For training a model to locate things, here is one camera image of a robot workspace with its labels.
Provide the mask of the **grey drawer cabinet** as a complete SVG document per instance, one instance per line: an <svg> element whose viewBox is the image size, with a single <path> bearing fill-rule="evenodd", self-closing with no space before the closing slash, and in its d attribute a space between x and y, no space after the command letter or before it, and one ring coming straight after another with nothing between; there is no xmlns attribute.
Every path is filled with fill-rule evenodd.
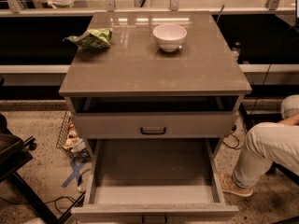
<svg viewBox="0 0 299 224"><path fill-rule="evenodd" d="M163 51L156 44L153 29L161 24L177 24L187 30L176 51ZM77 52L60 88L71 116L237 113L251 91L216 22L206 12L97 13L91 25L111 28L111 45L100 52ZM215 161L224 137L141 139L207 140ZM113 140L82 139L92 165L96 143Z"/></svg>

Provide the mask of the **grey middle drawer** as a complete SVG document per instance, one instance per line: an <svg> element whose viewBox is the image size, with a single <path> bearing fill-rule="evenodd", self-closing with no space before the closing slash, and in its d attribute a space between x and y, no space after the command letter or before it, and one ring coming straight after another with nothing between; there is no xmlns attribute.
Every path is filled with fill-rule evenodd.
<svg viewBox="0 0 299 224"><path fill-rule="evenodd" d="M85 139L222 138L235 125L237 113L122 113L73 114L78 134ZM164 135L143 135L141 127L165 127Z"/></svg>

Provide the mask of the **open bottom drawer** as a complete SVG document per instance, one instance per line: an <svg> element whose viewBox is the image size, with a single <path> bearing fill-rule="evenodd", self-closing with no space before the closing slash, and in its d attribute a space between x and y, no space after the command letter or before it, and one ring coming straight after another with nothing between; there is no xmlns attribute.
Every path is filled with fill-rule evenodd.
<svg viewBox="0 0 299 224"><path fill-rule="evenodd" d="M228 205L207 140L99 140L84 204L83 223L224 221Z"/></svg>

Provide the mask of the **white ceramic bowl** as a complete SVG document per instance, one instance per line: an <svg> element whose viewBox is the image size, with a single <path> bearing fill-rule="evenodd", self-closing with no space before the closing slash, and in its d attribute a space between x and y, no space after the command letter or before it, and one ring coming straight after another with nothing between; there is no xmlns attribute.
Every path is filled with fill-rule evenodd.
<svg viewBox="0 0 299 224"><path fill-rule="evenodd" d="M153 36L160 49L173 52L182 46L187 30L177 24L161 24L153 29Z"/></svg>

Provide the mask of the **green chip bag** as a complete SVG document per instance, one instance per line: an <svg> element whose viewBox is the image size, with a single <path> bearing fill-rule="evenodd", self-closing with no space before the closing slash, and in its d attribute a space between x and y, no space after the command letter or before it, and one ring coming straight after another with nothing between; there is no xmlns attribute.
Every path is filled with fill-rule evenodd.
<svg viewBox="0 0 299 224"><path fill-rule="evenodd" d="M88 29L80 36L71 35L64 40L83 49L107 49L110 47L112 32L111 28Z"/></svg>

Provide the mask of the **tan shoe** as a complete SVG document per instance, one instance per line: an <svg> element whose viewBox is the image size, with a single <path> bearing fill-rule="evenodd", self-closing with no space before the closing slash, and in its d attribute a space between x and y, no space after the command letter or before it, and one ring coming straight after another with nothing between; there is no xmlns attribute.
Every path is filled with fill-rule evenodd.
<svg viewBox="0 0 299 224"><path fill-rule="evenodd" d="M225 193L234 194L239 197L250 197L253 194L252 188L240 188L228 174L219 174L221 189Z"/></svg>

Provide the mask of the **seated person in beige trousers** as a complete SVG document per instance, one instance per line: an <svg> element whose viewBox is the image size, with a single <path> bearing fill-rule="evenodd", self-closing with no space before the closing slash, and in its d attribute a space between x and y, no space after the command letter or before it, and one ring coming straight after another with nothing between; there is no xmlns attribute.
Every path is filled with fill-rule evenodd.
<svg viewBox="0 0 299 224"><path fill-rule="evenodd" d="M240 188L253 188L273 162L299 175L299 95L283 100L281 117L248 131L231 175Z"/></svg>

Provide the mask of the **black office chair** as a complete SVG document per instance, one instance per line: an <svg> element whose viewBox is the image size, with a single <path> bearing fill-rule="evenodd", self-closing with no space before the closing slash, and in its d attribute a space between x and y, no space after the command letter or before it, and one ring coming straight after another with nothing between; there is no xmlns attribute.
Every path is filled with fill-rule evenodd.
<svg viewBox="0 0 299 224"><path fill-rule="evenodd" d="M17 171L33 157L22 141L7 128L7 119L0 114L0 181L12 184L34 208L46 224L56 224L58 218L49 210Z"/></svg>

